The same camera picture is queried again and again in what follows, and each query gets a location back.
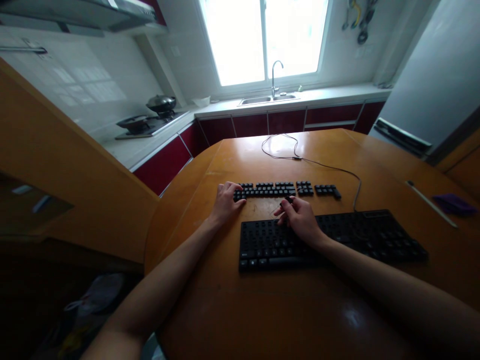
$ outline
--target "space bar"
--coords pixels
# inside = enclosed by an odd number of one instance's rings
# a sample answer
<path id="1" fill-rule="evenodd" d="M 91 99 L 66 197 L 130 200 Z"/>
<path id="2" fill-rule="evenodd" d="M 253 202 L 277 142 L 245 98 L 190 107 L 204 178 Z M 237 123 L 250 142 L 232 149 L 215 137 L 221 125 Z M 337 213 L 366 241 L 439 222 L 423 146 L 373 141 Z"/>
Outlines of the space bar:
<path id="1" fill-rule="evenodd" d="M 270 266 L 295 266 L 295 265 L 313 265 L 315 264 L 314 259 L 308 257 L 299 257 L 299 256 L 291 256 L 291 257 L 271 257 L 268 260 Z"/>

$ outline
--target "person's left hand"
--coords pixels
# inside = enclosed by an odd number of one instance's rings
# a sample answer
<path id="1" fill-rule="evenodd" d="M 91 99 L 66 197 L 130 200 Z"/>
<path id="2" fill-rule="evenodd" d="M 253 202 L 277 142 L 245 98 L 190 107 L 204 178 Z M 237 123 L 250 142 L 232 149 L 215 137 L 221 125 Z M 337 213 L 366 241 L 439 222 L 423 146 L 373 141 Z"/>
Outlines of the person's left hand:
<path id="1" fill-rule="evenodd" d="M 225 185 L 218 185 L 215 204 L 208 217 L 214 224 L 222 226 L 237 209 L 247 202 L 246 199 L 235 202 L 235 190 L 243 190 L 243 188 L 231 181 L 227 181 Z"/>

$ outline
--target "window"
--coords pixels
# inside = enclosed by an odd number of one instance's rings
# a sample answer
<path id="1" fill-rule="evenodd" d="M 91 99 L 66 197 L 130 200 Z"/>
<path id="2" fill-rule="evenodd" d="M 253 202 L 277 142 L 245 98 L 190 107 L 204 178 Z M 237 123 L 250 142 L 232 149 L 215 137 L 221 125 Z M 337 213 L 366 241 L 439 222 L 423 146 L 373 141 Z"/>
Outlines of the window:
<path id="1" fill-rule="evenodd" d="M 199 0 L 221 86 L 318 71 L 328 0 Z"/>

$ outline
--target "red cabinet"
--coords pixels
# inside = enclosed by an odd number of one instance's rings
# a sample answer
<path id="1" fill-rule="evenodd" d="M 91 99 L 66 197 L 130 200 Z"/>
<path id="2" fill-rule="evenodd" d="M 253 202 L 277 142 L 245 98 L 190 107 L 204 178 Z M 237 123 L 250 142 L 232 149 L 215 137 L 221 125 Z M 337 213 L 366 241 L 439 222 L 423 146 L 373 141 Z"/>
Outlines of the red cabinet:
<path id="1" fill-rule="evenodd" d="M 305 110 L 268 113 L 270 134 L 298 133 L 304 130 Z"/>
<path id="2" fill-rule="evenodd" d="M 158 0 L 141 0 L 141 1 L 145 4 L 150 5 L 152 8 L 155 9 L 156 18 L 158 19 L 159 24 L 161 24 L 163 26 L 167 26 L 167 23 L 165 22 L 162 11 L 160 10 Z"/>
<path id="3" fill-rule="evenodd" d="M 385 101 L 366 103 L 356 122 L 354 130 L 358 133 L 368 134 L 375 120 L 377 120 L 380 111 L 382 111 L 384 104 Z"/>
<path id="4" fill-rule="evenodd" d="M 160 195 L 189 160 L 190 153 L 177 136 L 133 173 Z"/>
<path id="5" fill-rule="evenodd" d="M 193 157 L 209 147 L 198 120 L 195 120 L 188 128 L 183 130 L 180 137 Z"/>
<path id="6" fill-rule="evenodd" d="M 210 146 L 223 139 L 235 138 L 235 130 L 230 117 L 200 120 L 200 126 Z"/>
<path id="7" fill-rule="evenodd" d="M 239 138 L 269 134 L 267 114 L 237 116 L 233 118 L 233 125 Z"/>
<path id="8" fill-rule="evenodd" d="M 332 123 L 340 121 L 356 121 L 362 104 L 330 106 L 308 109 L 306 124 Z"/>

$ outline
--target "keyboard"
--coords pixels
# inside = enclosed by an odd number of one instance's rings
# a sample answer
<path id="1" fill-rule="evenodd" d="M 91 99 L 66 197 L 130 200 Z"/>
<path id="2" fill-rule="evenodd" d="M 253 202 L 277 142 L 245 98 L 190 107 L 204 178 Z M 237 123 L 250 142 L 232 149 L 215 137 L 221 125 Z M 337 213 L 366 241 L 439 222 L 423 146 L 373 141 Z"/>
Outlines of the keyboard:
<path id="1" fill-rule="evenodd" d="M 329 238 L 382 262 L 428 259 L 427 251 L 388 210 L 320 215 L 315 219 Z M 330 265 L 291 228 L 278 226 L 277 222 L 278 219 L 241 223 L 238 264 L 241 273 Z"/>
<path id="2" fill-rule="evenodd" d="M 257 182 L 254 186 L 252 182 L 239 184 L 243 191 L 235 190 L 233 200 L 237 202 L 240 199 L 247 198 L 284 198 L 289 195 L 312 196 L 317 195 L 333 195 L 335 199 L 341 199 L 339 190 L 335 185 L 315 185 L 312 186 L 310 181 L 297 181 L 296 189 L 293 181 L 277 181 L 277 182 Z"/>

